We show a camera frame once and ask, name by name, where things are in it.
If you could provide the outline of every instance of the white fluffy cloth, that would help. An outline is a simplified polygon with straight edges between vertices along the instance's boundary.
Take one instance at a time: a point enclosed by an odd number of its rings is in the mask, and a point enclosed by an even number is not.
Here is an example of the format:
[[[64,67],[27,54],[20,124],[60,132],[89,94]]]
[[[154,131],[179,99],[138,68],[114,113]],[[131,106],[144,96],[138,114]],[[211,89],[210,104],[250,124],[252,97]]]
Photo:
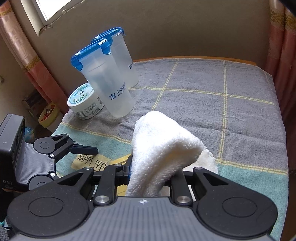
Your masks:
[[[151,111],[135,124],[131,177],[126,196],[159,196],[165,181],[184,168],[218,173],[215,158],[202,141],[161,112]]]

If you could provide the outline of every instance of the curtain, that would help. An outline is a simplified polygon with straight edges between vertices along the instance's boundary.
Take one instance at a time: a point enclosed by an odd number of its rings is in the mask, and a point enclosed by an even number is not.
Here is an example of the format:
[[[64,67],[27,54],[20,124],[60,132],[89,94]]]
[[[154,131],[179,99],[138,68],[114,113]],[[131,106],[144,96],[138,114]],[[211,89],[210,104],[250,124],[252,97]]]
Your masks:
[[[67,97],[42,63],[25,36],[9,0],[0,6],[0,34],[18,64],[34,87],[48,103],[55,103],[63,114],[67,113]]]
[[[270,35],[265,71],[274,79],[287,134],[289,169],[296,169],[296,18],[279,0],[270,0]]]

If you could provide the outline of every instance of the translucent plastic cup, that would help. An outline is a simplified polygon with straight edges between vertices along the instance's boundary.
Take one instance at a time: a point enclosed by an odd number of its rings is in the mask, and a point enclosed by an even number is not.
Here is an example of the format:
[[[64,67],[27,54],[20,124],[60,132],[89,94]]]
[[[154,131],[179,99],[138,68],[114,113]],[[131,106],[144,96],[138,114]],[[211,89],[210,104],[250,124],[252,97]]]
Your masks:
[[[80,50],[71,58],[71,63],[84,75],[111,115],[123,117],[133,109],[133,98],[106,39]]]
[[[127,88],[135,86],[139,82],[139,77],[133,67],[133,61],[124,42],[123,29],[121,27],[109,29],[96,36],[91,42],[94,43],[102,38],[108,40],[114,60],[125,78]]]

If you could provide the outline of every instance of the silver bolt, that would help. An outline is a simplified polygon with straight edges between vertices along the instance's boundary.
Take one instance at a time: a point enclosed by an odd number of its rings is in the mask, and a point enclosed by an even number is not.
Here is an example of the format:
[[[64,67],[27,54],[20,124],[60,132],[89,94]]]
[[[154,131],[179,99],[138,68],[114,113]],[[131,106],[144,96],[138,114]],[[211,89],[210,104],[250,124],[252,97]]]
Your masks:
[[[98,203],[106,203],[110,200],[109,197],[105,196],[105,195],[100,195],[100,196],[97,196],[95,198],[95,201],[98,202]]]
[[[187,196],[179,196],[179,197],[177,197],[177,202],[178,203],[185,204],[185,203],[189,203],[190,201],[191,201],[190,197],[187,197]]]

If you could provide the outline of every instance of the gray plaid tablecloth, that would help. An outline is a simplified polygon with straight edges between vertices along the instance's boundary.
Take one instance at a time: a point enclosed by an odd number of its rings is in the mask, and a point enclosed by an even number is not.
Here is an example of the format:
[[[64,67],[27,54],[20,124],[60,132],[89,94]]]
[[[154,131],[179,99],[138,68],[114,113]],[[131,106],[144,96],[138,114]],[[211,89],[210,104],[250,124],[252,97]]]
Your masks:
[[[55,134],[69,133],[97,146],[96,160],[68,154],[57,163],[66,175],[77,162],[104,168],[130,153],[135,122],[157,110],[199,137],[217,159],[219,174],[263,193],[277,205],[272,237],[280,239],[288,201],[286,136],[272,77],[257,66],[194,58],[136,62],[140,81],[130,89],[136,104],[113,118],[103,110],[80,120],[70,110]]]

